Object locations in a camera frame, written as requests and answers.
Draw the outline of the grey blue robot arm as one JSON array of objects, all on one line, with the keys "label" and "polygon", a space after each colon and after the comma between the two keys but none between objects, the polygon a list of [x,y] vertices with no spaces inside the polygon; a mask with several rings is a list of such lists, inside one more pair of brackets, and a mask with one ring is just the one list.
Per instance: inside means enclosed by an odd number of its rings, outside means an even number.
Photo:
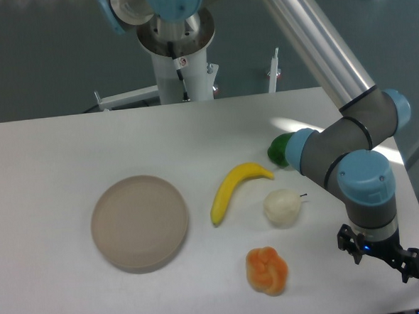
[{"label": "grey blue robot arm", "polygon": [[[136,27],[155,60],[162,103],[210,100],[212,68],[192,66],[214,36],[207,5],[217,0],[97,0],[118,33]],[[419,250],[400,246],[395,180],[387,160],[374,151],[410,118],[410,106],[395,90],[380,90],[333,29],[314,0],[263,0],[298,55],[334,102],[342,118],[328,129],[292,134],[283,157],[299,173],[338,197],[349,224],[339,248],[356,262],[384,260],[403,280],[419,278]]]}]

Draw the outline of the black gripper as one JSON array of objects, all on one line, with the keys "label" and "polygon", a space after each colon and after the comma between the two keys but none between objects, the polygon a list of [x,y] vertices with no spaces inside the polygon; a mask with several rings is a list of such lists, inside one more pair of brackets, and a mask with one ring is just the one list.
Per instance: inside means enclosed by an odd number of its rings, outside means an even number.
[{"label": "black gripper", "polygon": [[419,249],[401,247],[395,222],[380,229],[343,224],[337,233],[337,244],[339,250],[353,257],[355,264],[359,264],[363,256],[372,256],[401,273],[402,283],[410,278],[419,279]]}]

